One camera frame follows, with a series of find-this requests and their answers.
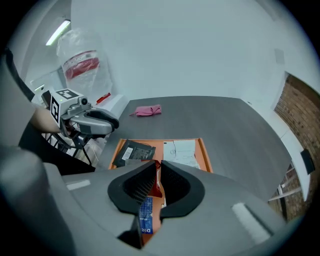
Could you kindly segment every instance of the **gray table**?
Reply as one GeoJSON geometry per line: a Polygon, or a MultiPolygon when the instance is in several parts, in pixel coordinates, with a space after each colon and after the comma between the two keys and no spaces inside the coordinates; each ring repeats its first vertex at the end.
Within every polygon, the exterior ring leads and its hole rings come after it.
{"type": "Polygon", "coordinates": [[[175,96],[131,100],[119,122],[102,151],[97,171],[108,169],[119,139],[202,138],[215,174],[237,181],[267,201],[291,162],[277,134],[241,99],[175,96]],[[138,106],[155,104],[161,104],[162,114],[129,116],[138,106]]]}

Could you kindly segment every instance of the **blue label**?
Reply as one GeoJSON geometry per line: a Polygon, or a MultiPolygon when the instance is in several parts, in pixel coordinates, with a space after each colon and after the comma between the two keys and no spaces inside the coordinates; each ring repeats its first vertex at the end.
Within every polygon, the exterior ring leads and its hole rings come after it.
{"type": "Polygon", "coordinates": [[[152,229],[152,197],[147,197],[140,207],[139,218],[142,234],[153,234],[152,229]]]}

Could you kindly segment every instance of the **black notebook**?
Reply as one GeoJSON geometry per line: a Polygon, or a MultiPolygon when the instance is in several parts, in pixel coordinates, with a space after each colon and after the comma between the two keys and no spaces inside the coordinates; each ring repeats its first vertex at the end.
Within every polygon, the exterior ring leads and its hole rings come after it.
{"type": "Polygon", "coordinates": [[[126,165],[127,159],[151,160],[154,157],[155,151],[155,146],[127,139],[112,164],[116,167],[122,167],[126,165]]]}

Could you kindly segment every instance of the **paper document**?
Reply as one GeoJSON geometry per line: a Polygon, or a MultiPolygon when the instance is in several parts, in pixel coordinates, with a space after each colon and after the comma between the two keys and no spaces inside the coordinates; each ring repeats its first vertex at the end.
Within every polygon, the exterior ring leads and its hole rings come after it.
{"type": "Polygon", "coordinates": [[[163,143],[163,160],[200,169],[195,151],[196,141],[194,139],[165,141],[163,143]]]}

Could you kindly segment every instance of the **robotic arm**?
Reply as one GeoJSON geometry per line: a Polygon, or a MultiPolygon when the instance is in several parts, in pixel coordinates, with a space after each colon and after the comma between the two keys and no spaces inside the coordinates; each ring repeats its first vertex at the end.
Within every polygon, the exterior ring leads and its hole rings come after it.
{"type": "Polygon", "coordinates": [[[111,112],[92,107],[87,97],[71,89],[51,95],[50,112],[61,133],[72,139],[77,148],[90,139],[104,138],[119,127],[118,119],[111,112]],[[69,133],[66,124],[76,124],[75,130],[69,133]]]}

